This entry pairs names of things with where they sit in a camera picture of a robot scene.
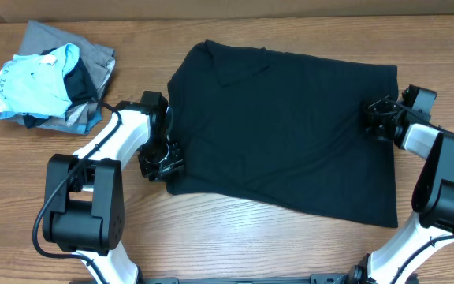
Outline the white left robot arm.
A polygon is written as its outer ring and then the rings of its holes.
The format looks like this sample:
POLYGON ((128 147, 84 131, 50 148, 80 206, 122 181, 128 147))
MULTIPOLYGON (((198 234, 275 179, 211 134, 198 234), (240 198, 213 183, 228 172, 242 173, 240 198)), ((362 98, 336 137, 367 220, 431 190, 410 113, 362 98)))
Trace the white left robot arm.
POLYGON ((80 260, 95 283, 141 283, 140 268, 121 242, 125 227, 122 171, 138 156, 149 181, 170 182, 184 171, 165 98, 122 101, 89 144, 47 164, 44 204, 32 230, 35 250, 51 259, 80 260))

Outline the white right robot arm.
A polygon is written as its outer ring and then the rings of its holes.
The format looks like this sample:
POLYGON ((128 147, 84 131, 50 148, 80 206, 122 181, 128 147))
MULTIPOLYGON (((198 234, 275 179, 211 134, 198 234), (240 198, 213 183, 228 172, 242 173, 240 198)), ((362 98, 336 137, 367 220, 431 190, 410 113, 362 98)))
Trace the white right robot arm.
POLYGON ((366 255, 340 283, 415 283, 415 271, 454 242, 454 133, 430 122, 436 95, 421 90, 401 101, 379 99, 363 107, 368 129, 425 161, 413 191, 413 212, 402 229, 366 255))

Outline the black t-shirt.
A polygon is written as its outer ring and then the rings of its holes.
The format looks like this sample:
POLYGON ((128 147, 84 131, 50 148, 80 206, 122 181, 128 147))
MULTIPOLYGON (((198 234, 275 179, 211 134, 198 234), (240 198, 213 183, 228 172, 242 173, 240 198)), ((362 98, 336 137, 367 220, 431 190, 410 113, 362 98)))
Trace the black t-shirt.
POLYGON ((218 193, 395 228, 393 146, 363 103, 398 96, 397 68, 214 41, 168 83, 184 175, 169 193, 218 193))

